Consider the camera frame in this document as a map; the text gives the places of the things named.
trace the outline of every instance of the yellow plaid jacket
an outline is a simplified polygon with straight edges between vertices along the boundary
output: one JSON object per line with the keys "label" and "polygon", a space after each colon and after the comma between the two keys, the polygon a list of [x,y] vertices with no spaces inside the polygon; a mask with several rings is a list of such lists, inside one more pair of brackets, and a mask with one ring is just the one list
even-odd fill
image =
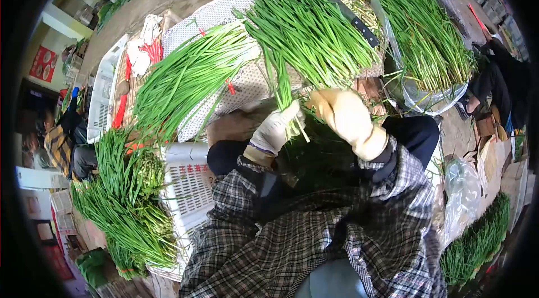
{"label": "yellow plaid jacket", "polygon": [[62,126],[57,125],[45,134],[44,141],[52,165],[68,177],[71,166],[71,139],[64,133]]}

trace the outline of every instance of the plaid shirt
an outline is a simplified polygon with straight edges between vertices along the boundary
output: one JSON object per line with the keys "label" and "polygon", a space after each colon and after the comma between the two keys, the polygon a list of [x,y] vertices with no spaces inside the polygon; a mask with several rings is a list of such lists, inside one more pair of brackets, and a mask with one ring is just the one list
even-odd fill
{"label": "plaid shirt", "polygon": [[195,233],[179,296],[293,297],[316,267],[340,258],[369,297],[447,296],[432,185],[404,146],[393,137],[389,145],[387,162],[358,162],[370,176],[358,187],[294,198],[263,226],[273,209],[257,205],[265,169],[240,156],[213,187],[215,207]]}
{"label": "plaid shirt", "polygon": [[61,125],[51,128],[45,134],[45,150],[52,165],[68,177],[71,166],[71,139]]}

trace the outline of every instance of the foot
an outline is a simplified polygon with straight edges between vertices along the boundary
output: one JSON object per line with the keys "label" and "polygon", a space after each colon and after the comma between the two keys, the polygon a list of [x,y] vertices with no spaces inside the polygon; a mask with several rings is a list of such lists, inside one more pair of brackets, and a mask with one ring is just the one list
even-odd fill
{"label": "foot", "polygon": [[466,106],[468,105],[468,102],[469,102],[469,98],[466,96],[463,96],[455,104],[455,108],[459,112],[460,118],[462,120],[466,120],[472,116],[472,114],[468,113],[468,111],[466,110]]}

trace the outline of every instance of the clear plastic bag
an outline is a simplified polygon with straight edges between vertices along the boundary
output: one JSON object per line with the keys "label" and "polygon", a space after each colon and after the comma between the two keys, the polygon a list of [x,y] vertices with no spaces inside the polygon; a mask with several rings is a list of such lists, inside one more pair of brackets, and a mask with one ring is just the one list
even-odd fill
{"label": "clear plastic bag", "polygon": [[[389,23],[389,19],[380,4],[380,0],[371,0],[371,7],[387,35],[397,69],[404,68],[397,39]],[[453,107],[464,93],[466,93],[467,88],[468,83],[465,85],[455,85],[445,91],[433,93],[420,90],[416,82],[412,79],[402,79],[400,97],[404,101],[404,105],[408,108],[419,113],[435,116]]]}
{"label": "clear plastic bag", "polygon": [[481,182],[475,168],[461,158],[449,161],[445,168],[444,190],[448,201],[445,206],[445,249],[460,236],[469,222],[475,221],[481,202]]}

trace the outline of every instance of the work glove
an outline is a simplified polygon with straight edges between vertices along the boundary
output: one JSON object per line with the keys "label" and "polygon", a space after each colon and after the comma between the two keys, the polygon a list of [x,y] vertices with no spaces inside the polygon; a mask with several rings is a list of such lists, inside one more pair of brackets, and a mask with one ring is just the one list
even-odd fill
{"label": "work glove", "polygon": [[282,112],[276,110],[270,113],[253,133],[243,156],[261,166],[270,167],[273,159],[292,136],[299,134],[287,132],[287,126],[294,117],[300,120],[301,128],[305,127],[305,118],[300,111],[300,103],[294,100]]}
{"label": "work glove", "polygon": [[369,110],[355,93],[338,89],[314,91],[307,107],[314,108],[316,116],[348,142],[361,160],[374,160],[385,149],[385,129],[370,120]]}

